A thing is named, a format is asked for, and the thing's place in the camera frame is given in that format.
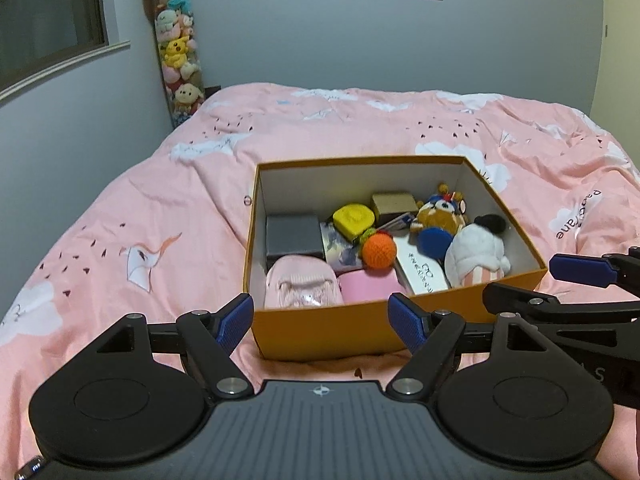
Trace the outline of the white glasses case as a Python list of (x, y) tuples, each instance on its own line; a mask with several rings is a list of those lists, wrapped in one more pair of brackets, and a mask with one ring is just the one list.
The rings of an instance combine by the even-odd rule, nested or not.
[(419, 296), (443, 292), (449, 288), (446, 276), (437, 260), (422, 255), (410, 240), (410, 233), (394, 236), (396, 245), (396, 271), (401, 283), (411, 295)]

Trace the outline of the pink wallet case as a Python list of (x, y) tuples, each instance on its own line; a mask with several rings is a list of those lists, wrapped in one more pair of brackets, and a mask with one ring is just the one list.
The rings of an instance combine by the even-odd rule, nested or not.
[(406, 294), (394, 269), (361, 269), (341, 274), (337, 278), (345, 304), (386, 301), (391, 294)]

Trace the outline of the white striped plush toy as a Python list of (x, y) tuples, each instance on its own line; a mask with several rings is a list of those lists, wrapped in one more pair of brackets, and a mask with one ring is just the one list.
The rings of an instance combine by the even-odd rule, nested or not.
[(506, 220), (498, 214), (483, 214), (454, 237), (444, 259), (452, 288), (501, 280), (511, 272), (502, 239), (505, 230)]

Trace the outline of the orange crochet ball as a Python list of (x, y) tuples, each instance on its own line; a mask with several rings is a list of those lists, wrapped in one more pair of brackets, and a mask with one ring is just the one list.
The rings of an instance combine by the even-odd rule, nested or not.
[(397, 246), (393, 237), (375, 229), (368, 229), (360, 236), (360, 258), (373, 270), (390, 268), (397, 257)]

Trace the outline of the pink embroidered pouch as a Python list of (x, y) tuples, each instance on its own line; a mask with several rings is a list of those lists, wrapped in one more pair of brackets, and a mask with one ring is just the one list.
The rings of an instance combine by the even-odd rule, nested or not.
[(278, 259), (266, 276), (264, 307), (291, 310), (344, 304), (333, 269), (322, 259), (289, 255)]

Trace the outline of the brown dog plush toy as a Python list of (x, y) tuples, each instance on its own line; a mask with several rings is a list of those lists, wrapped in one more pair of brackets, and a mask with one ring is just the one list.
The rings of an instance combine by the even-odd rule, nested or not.
[(444, 182), (424, 203), (420, 203), (410, 233), (416, 237), (420, 254), (442, 261), (454, 237), (469, 223), (464, 195)]

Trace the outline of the purple art card box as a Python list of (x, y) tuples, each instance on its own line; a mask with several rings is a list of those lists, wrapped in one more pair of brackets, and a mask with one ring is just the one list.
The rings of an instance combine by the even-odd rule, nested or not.
[(363, 262), (359, 247), (335, 229), (332, 222), (321, 222), (320, 231), (324, 250), (324, 260), (336, 275), (361, 270)]

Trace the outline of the dark grey gift box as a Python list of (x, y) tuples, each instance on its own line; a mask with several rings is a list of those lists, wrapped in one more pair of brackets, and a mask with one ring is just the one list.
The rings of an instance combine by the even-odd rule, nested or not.
[(323, 259), (320, 222), (313, 214), (274, 214), (266, 219), (266, 261), (272, 266), (285, 256)]

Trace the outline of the gold jewellery box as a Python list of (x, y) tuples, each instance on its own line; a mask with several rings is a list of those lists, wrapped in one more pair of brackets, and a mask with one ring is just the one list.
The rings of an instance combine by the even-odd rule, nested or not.
[(374, 193), (371, 196), (371, 209), (375, 215), (375, 225), (382, 226), (402, 214), (416, 214), (418, 205), (408, 192)]

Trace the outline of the yellow tape measure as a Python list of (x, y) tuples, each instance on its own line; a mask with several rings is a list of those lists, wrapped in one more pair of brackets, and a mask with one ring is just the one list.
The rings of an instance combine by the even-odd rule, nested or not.
[(374, 225), (374, 212), (363, 204), (347, 204), (332, 214), (334, 228), (353, 242)]

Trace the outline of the pink cloud print duvet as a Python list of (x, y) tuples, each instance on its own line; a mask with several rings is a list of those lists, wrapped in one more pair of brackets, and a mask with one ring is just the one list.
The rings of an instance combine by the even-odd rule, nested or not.
[(460, 155), (541, 255), (639, 240), (639, 173), (576, 108), (495, 93), (224, 89), (116, 178), (48, 251), (1, 324), (1, 474), (37, 452), (35, 390), (128, 312), (170, 322), (242, 287), (255, 168), (275, 160)]

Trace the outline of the cream door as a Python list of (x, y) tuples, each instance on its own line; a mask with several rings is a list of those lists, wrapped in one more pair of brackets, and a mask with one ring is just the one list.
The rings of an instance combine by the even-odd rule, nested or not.
[(639, 0), (603, 0), (602, 44), (590, 116), (618, 140), (639, 137)]

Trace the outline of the orange cardboard storage box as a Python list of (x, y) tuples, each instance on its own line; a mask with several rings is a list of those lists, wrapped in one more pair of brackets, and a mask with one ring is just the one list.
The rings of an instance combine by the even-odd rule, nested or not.
[(397, 351), (387, 300), (490, 320), (484, 287), (535, 288), (546, 264), (488, 177), (460, 155), (264, 162), (244, 288), (262, 355)]

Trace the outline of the tall plush toy holder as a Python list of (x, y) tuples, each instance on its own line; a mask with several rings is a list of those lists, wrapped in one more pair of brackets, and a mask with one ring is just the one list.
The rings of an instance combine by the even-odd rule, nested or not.
[(156, 43), (172, 125), (191, 118), (205, 101), (191, 0), (143, 0)]

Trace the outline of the dark window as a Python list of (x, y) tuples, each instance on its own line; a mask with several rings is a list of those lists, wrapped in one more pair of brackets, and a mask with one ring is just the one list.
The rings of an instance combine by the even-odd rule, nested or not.
[(1, 0), (1, 102), (129, 47), (115, 0)]

